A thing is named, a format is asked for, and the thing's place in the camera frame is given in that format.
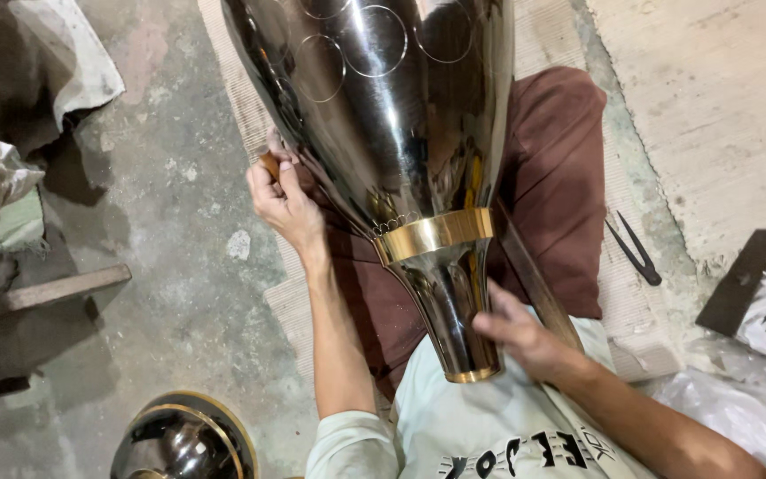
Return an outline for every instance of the brown cloth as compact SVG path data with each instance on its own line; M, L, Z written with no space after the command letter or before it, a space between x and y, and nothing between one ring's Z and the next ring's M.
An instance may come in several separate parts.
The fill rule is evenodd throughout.
M605 93L589 75L554 67L513 83L499 195L549 285L573 316L601 318ZM335 273L377 387L390 400L407 360L427 333L410 294L374 247L326 210ZM522 285L493 241L489 276L523 302Z

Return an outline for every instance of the pliers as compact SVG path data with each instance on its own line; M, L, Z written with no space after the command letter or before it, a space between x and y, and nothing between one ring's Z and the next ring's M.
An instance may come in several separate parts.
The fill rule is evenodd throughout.
M628 256L628 261L632 262L632 265L634 265L634 268L637 270L637 272L640 273L644 279L646 279L646 282L651 286L658 286L660 284L660 275L658 275L658 272L655 271L654 264L649 258L649 255L646 254L644 246L640 243L640 240L637 239L637 235L634 234L632 228L628 226L628 223L625 222L625 218L622 217L622 213L617 212L616 214L620 216L620 221L622 221L623 226L625 226L625 231L627 231L628 235L632 238L632 242L637 247L637 251L640 253L640 257L644 258L643 264L640 264L637 258L634 257L634 253L632 253L628 246L625 245L625 243L622 241L622 238L620 238L620 235L616 234L614 228L610 225L610 223L608 223L607 219L604 220L604 223L608 225L610 233L613 234L614 238L616 238L616 242L620 244L622 252Z

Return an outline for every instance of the polished metal vase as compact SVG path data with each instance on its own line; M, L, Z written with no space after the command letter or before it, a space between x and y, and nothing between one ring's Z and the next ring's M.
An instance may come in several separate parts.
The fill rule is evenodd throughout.
M256 454L241 422L211 397L162 395L126 429L111 479L258 479Z
M501 369L489 203L512 81L511 0L223 0L283 139L424 316L445 377Z

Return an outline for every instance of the black lettering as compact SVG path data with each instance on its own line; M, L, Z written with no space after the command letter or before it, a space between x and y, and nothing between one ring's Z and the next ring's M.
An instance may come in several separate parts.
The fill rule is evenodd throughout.
M563 439L563 449L572 454L571 458L566 458L566 462L569 465L577 465L578 467L586 469L587 464L584 461L584 454L581 454L578 444L575 444L575 436L558 431L558 437Z
M598 451L596 460L601 459L602 456L608 456L608 459L611 461L616 461L616 459L610 455L610 452L613 452L613 448L602 442L598 437L596 437L596 435L584 431L584 439L587 440L587 444L589 444L591 448Z
M495 453L490 449L481 454L475 463L475 471L481 479L486 479L492 470L495 469Z
M515 438L511 439L510 441L507 441L507 450L505 451L505 455L507 458L507 470L510 471L510 475L513 477L516 477L516 471L513 470L513 457L516 456L516 454L519 453L519 443L522 442L522 439Z
M543 448L543 467L554 467L554 458L551 456L551 445L548 443L548 435L546 431L534 434L531 439L537 441L539 446Z
M465 463L469 458L451 458L451 471L445 476L445 479L457 479L465 471Z

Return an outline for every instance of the wrist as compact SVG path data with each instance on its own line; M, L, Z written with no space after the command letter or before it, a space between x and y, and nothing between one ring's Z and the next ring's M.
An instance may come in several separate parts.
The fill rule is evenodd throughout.
M588 391L591 392L598 385L607 370L584 354L570 355L572 357L559 368L552 383L572 398L579 394L589 394Z
M325 274L333 266L329 246L324 239L315 239L302 249L298 249L297 254L301 257L307 278Z

